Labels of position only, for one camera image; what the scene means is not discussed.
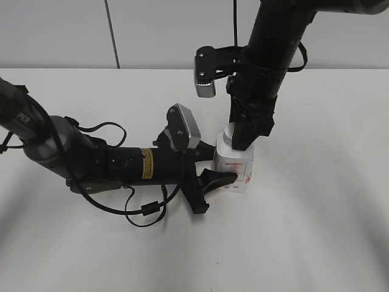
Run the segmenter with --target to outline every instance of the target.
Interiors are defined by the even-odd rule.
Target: white table
[[[225,82],[214,99],[199,99],[188,70],[0,76],[84,127],[122,124],[129,147],[151,146],[177,102],[209,143],[229,116]],[[0,156],[0,291],[388,291],[389,71],[289,74],[275,121],[271,137],[255,142],[247,193],[207,195],[205,215],[192,215],[179,195],[167,220],[147,229],[94,208],[21,150],[8,151]],[[121,132],[98,135],[113,143]],[[95,198],[122,208],[127,196]],[[156,198],[158,187],[137,188],[133,207]]]

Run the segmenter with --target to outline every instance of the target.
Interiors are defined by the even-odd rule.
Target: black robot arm
[[[236,173],[208,169],[197,176],[195,162],[212,160],[214,147],[201,141],[192,113],[180,104],[168,110],[168,125],[154,141],[157,148],[127,148],[83,134],[87,129],[69,117],[49,117],[27,93],[25,87],[0,78],[0,125],[20,138],[28,158],[65,178],[71,191],[100,209],[118,215],[149,215],[167,201],[144,205],[140,211],[123,211],[105,207],[89,194],[177,184],[175,193],[181,188],[193,213],[202,214],[209,207],[204,195],[236,180]]]
[[[377,14],[388,6],[389,0],[262,0],[246,47],[200,48],[194,73],[200,97],[213,97],[214,80],[230,76],[232,147],[245,150],[270,135],[278,90],[317,12]]]

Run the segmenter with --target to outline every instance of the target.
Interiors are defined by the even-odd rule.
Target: label
[[[224,189],[232,192],[244,192],[246,185],[252,176],[253,161],[236,161],[236,159],[224,158],[215,155],[214,170],[217,172],[235,172],[238,178],[233,184],[223,186]]]
[[[150,148],[141,148],[143,154],[142,179],[152,179],[154,175],[154,158]]]
[[[244,180],[244,172],[246,171],[247,163],[223,161],[220,165],[221,172],[235,172],[238,175],[236,181]]]

